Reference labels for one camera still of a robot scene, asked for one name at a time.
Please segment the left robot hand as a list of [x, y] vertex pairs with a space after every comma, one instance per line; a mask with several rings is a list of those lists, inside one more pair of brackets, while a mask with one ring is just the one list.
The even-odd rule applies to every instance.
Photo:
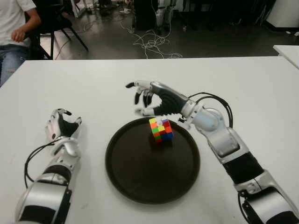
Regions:
[[72, 113], [66, 109], [55, 109], [45, 126], [45, 133], [50, 142], [60, 137], [72, 137], [82, 124], [82, 118], [78, 117], [74, 122], [64, 119], [63, 115], [71, 116]]

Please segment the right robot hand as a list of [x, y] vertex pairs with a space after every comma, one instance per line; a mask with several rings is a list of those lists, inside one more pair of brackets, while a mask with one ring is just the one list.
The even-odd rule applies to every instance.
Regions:
[[[139, 103], [140, 96], [143, 96], [144, 107], [137, 108], [135, 112], [144, 117], [181, 114], [187, 118], [195, 106], [195, 102], [190, 98], [157, 81], [137, 80], [126, 85], [126, 88], [132, 87], [137, 87], [135, 105]], [[150, 106], [153, 95], [161, 99], [160, 105]]]

